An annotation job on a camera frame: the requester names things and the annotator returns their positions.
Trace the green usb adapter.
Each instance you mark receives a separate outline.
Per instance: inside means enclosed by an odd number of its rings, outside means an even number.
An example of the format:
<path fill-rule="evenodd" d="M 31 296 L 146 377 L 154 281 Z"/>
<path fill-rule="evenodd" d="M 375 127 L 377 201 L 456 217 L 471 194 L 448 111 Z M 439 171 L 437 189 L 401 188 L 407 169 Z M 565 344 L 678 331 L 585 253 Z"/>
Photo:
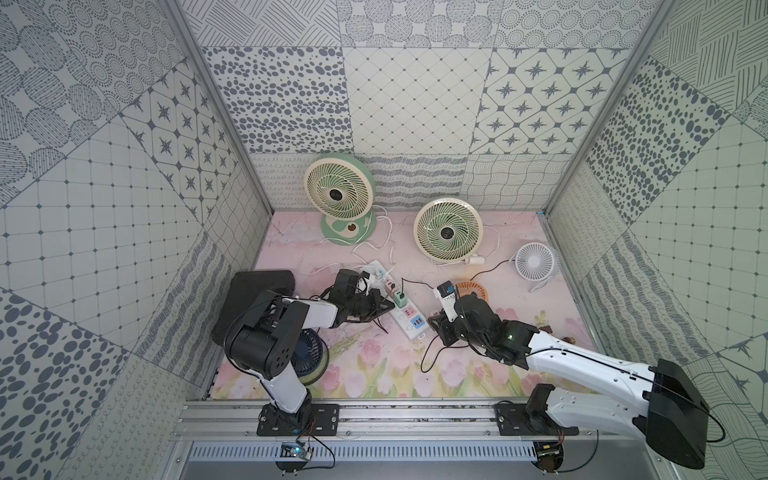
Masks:
<path fill-rule="evenodd" d="M 393 302 L 398 308 L 405 308 L 408 304 L 408 298 L 402 290 L 396 290 L 393 293 Z"/>

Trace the white power strip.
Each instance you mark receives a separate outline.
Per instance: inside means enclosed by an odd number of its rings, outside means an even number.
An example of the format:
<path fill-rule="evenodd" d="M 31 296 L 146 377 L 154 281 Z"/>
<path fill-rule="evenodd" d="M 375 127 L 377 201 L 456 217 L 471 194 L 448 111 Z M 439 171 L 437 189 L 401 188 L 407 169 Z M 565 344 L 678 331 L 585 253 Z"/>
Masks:
<path fill-rule="evenodd" d="M 361 270 L 367 270 L 376 276 L 380 286 L 380 293 L 392 302 L 393 293 L 396 290 L 402 290 L 396 282 L 396 279 L 389 273 L 389 270 L 378 260 L 371 261 L 361 266 L 359 271 Z M 394 309 L 389 312 L 389 315 L 409 340 L 422 339 L 428 331 L 426 317 L 421 313 L 415 303 L 409 297 L 407 298 L 408 304 L 405 308 L 401 309 L 395 305 Z"/>

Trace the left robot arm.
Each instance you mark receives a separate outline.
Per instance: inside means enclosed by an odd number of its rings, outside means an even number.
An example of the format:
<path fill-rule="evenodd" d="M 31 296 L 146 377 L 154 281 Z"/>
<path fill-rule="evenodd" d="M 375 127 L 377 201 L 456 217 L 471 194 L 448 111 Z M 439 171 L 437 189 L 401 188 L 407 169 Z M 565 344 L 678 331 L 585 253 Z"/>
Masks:
<path fill-rule="evenodd" d="M 289 270 L 256 270 L 235 275 L 221 312 L 217 342 L 230 363 L 259 379 L 272 405 L 301 416 L 310 394 L 292 365 L 301 333 L 344 323 L 369 323 L 395 303 L 375 287 L 366 272 L 341 269 L 314 298 L 294 295 Z"/>

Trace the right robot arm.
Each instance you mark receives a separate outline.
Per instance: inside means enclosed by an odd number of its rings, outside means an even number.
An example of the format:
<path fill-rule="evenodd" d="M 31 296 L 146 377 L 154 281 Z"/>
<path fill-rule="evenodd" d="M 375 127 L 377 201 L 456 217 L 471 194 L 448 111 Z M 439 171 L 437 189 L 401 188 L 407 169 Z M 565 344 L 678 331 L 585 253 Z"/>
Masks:
<path fill-rule="evenodd" d="M 517 320 L 501 319 L 476 294 L 461 296 L 446 282 L 433 291 L 442 310 L 429 318 L 445 346 L 466 342 L 506 366 L 550 373 L 591 389 L 548 401 L 554 388 L 538 385 L 527 410 L 538 432 L 584 427 L 634 436 L 663 458 L 688 469 L 705 465 L 710 407 L 678 364 L 609 357 L 558 339 Z"/>

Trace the dark blue fan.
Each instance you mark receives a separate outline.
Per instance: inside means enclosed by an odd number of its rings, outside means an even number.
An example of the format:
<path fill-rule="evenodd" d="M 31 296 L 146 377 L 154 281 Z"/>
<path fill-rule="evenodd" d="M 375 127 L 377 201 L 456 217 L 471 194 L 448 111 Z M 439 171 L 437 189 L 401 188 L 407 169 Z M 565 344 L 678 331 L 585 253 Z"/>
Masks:
<path fill-rule="evenodd" d="M 314 384 L 324 375 L 329 363 L 328 346 L 318 332 L 302 330 L 291 359 L 300 382 L 305 386 Z"/>

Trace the orange handheld fan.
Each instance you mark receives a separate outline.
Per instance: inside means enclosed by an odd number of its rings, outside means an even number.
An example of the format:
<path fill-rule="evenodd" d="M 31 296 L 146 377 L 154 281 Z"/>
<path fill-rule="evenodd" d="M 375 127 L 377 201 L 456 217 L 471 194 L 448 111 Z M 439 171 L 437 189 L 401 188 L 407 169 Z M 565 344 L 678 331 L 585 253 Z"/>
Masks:
<path fill-rule="evenodd" d="M 475 281 L 470 281 L 470 280 L 459 281 L 455 284 L 455 287 L 457 289 L 457 293 L 459 297 L 463 297 L 467 295 L 475 295 L 479 299 L 484 300 L 485 302 L 489 300 L 489 295 L 486 288 Z"/>

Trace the small white fan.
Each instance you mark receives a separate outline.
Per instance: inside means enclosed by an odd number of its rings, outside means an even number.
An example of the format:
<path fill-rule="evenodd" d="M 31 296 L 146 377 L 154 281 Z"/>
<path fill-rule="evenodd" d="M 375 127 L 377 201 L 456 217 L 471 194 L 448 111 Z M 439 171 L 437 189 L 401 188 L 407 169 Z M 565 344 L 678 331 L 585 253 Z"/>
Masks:
<path fill-rule="evenodd" d="M 517 272 L 526 280 L 542 282 L 555 276 L 559 257 L 550 246 L 539 242 L 523 245 L 513 257 Z"/>

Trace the green base desk fan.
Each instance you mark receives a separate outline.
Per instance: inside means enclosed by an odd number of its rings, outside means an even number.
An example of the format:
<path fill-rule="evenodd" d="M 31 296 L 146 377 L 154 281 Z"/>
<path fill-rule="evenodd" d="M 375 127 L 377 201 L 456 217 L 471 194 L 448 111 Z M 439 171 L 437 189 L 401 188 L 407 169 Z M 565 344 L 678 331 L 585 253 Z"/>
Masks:
<path fill-rule="evenodd" d="M 375 230 L 375 181 L 354 156 L 319 156 L 305 171 L 303 186 L 311 204 L 324 215 L 321 230 L 331 243 L 357 245 Z"/>

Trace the cream desk fan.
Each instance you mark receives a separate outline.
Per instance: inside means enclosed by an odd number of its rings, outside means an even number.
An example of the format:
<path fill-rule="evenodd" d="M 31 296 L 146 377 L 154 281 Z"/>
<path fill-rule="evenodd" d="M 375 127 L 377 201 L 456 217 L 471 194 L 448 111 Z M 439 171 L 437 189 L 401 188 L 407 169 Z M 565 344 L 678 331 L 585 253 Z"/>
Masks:
<path fill-rule="evenodd" d="M 468 202 L 443 197 L 418 211 L 413 236 L 419 250 L 436 264 L 468 263 L 483 240 L 484 226 Z"/>

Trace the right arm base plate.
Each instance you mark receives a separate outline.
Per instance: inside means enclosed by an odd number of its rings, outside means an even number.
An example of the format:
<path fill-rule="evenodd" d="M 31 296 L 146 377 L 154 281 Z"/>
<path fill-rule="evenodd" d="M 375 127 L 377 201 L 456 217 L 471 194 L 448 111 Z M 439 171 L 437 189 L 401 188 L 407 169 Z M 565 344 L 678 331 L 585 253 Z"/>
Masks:
<path fill-rule="evenodd" d="M 529 413 L 527 405 L 502 400 L 493 406 L 495 420 L 501 436 L 577 436 L 578 427 L 557 424 L 544 410 Z"/>

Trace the aluminium rail frame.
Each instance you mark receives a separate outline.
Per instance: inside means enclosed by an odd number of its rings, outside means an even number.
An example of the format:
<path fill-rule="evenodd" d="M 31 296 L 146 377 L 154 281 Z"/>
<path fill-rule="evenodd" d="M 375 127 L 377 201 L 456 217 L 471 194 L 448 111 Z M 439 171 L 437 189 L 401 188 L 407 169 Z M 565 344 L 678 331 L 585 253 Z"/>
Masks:
<path fill-rule="evenodd" d="M 384 401 L 332 400 L 339 404 L 335 440 L 460 440 L 484 437 L 556 439 L 551 436 L 501 436 L 493 406 L 497 399 Z M 181 440 L 250 440 L 294 438 L 259 437 L 259 414 L 266 404 L 257 401 L 190 402 L 182 409 L 171 437 Z M 578 427 L 579 434 L 600 432 L 643 441 L 634 424 L 635 413 L 597 395 L 557 390 L 545 411 L 560 426 Z"/>

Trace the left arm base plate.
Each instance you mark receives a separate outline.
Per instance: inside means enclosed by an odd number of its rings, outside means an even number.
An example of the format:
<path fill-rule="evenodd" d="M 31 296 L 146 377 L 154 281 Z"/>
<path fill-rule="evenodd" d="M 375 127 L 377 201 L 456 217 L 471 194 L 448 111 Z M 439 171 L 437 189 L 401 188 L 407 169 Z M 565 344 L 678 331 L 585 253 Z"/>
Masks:
<path fill-rule="evenodd" d="M 272 404 L 259 414 L 259 437 L 313 435 L 335 436 L 338 429 L 340 405 L 305 402 L 297 412 L 286 413 Z"/>

